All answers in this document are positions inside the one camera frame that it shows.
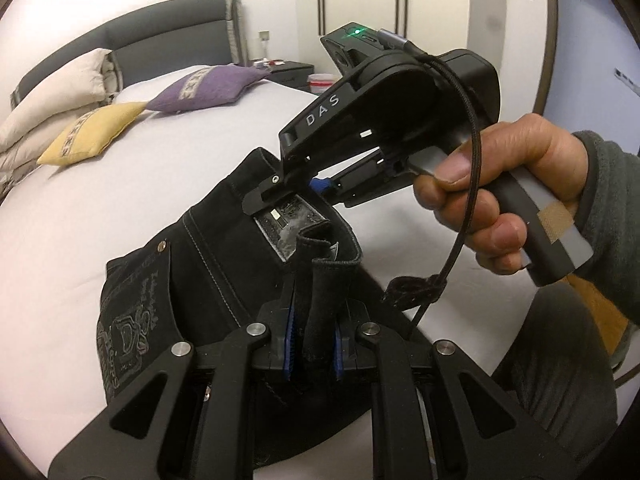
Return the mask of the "right hand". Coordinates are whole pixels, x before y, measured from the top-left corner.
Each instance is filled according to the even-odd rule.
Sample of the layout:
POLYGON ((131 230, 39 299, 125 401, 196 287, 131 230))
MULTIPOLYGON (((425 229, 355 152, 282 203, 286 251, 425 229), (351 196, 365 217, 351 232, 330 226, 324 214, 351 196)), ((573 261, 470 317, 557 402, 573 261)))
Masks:
MULTIPOLYGON (((472 148, 463 143, 434 170, 417 177, 414 195, 438 222, 456 232, 462 228, 471 181, 472 148)), ((537 114, 516 122, 498 122, 482 131, 483 166, 474 214, 465 246, 478 264, 498 275, 524 269, 521 249, 527 236, 525 221, 502 212, 496 196, 484 189, 505 171, 526 167, 541 180, 571 214, 576 214, 588 172, 584 144, 568 131, 537 114)))

